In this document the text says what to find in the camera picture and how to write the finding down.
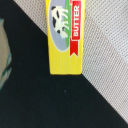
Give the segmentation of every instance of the butter package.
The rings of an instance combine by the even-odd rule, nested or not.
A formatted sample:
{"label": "butter package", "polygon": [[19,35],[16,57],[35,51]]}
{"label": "butter package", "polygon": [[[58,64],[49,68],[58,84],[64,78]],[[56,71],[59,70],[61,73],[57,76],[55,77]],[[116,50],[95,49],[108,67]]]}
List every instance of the butter package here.
{"label": "butter package", "polygon": [[82,73],[85,0],[45,0],[51,74]]}

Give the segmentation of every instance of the butter box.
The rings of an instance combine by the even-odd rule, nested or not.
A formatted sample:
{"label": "butter box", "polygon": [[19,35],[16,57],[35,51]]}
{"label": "butter box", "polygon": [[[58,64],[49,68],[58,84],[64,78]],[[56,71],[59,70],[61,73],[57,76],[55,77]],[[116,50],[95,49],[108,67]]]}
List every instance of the butter box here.
{"label": "butter box", "polygon": [[50,73],[82,73],[85,0],[45,0]]}

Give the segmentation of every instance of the white mesh fabric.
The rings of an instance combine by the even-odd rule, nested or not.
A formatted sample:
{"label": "white mesh fabric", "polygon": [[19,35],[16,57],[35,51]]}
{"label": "white mesh fabric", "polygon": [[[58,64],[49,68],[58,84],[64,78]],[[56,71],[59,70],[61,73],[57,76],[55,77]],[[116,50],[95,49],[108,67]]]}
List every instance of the white mesh fabric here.
{"label": "white mesh fabric", "polygon": [[[45,0],[15,0],[47,34]],[[83,75],[128,123],[128,1],[86,0]]]}

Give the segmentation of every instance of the red label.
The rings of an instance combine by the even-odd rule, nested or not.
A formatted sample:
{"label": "red label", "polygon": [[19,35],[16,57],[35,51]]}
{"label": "red label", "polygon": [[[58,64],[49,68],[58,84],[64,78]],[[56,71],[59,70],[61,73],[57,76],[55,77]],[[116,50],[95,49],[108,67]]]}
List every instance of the red label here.
{"label": "red label", "polygon": [[70,38],[70,56],[76,54],[78,56],[78,41],[74,41]]}
{"label": "red label", "polygon": [[70,56],[78,56],[78,43],[81,35],[81,1],[70,0],[72,4],[72,37],[70,39]]}

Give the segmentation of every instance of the green grass illustration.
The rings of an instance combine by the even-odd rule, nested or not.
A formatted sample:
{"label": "green grass illustration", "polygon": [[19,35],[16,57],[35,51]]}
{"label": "green grass illustration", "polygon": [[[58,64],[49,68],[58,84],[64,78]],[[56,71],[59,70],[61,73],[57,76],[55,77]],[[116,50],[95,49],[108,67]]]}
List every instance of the green grass illustration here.
{"label": "green grass illustration", "polygon": [[68,14],[66,13],[66,15],[68,16],[68,19],[64,18],[64,21],[67,21],[68,20],[68,26],[69,26],[69,30],[67,28],[65,28],[65,32],[68,34],[68,38],[66,38],[66,45],[67,45],[67,48],[69,47],[70,45],[70,37],[71,37],[71,22],[72,22],[72,7],[70,5],[70,0],[66,0],[65,2],[65,9],[68,10]]}

